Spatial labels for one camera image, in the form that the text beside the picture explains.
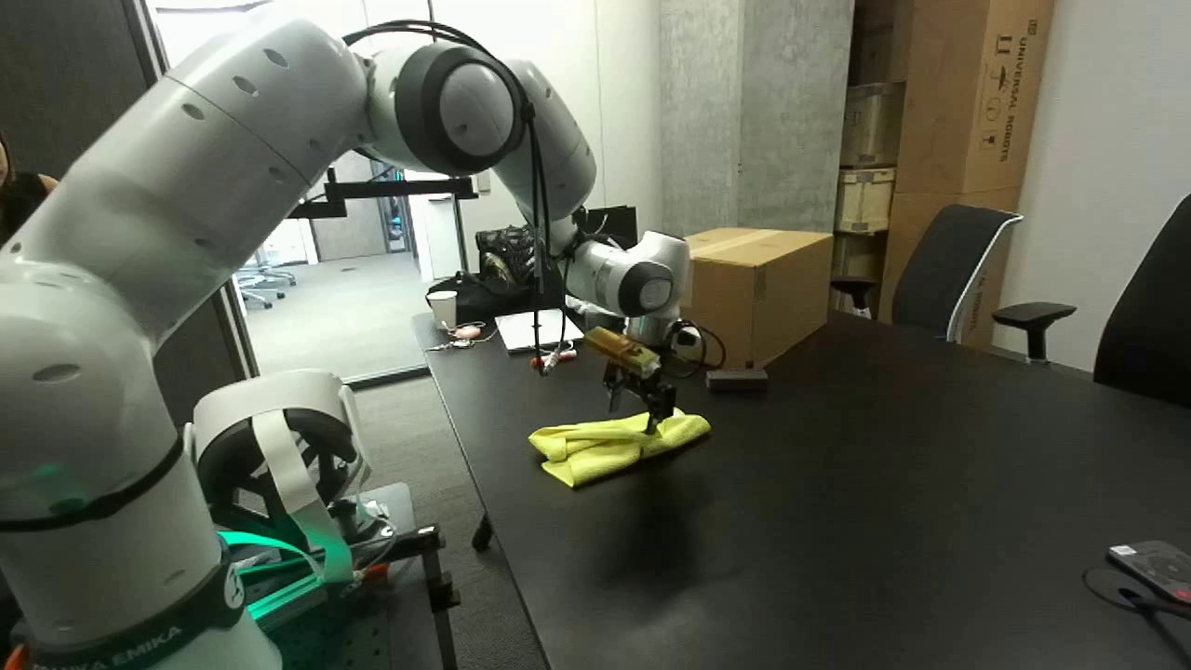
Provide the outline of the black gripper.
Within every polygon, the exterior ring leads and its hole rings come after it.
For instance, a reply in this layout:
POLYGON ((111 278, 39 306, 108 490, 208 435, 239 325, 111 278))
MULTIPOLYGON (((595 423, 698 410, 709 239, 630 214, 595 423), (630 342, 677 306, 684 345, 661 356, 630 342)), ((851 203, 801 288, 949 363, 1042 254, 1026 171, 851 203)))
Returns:
POLYGON ((610 328, 593 328, 585 345, 605 362, 605 410, 621 410, 625 391, 641 394, 648 410, 648 435, 653 435, 677 407, 677 386, 666 378, 661 356, 610 328))

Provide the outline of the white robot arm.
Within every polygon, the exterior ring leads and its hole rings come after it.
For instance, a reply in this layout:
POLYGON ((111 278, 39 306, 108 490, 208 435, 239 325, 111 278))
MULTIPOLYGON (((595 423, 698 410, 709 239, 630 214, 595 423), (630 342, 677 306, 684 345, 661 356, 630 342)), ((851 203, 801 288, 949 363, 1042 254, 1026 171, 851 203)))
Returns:
POLYGON ((538 278, 672 325, 677 243, 576 226, 595 181, 552 82, 403 18, 397 43, 260 6, 142 92, 0 248, 0 569, 28 670, 282 670, 240 603, 155 351, 351 150, 514 194, 538 278))

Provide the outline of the robot base mount stand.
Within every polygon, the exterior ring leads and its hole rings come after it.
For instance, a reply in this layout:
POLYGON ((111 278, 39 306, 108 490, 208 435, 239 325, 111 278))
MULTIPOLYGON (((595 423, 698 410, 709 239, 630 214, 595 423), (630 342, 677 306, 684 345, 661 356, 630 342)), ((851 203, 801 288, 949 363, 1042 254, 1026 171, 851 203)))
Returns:
POLYGON ((277 373, 214 386, 191 412, 186 453, 251 589, 248 619, 260 628, 374 592, 415 562, 439 657, 459 665, 459 589, 439 567, 441 534, 413 520, 407 485, 369 485, 373 459, 344 378, 277 373))

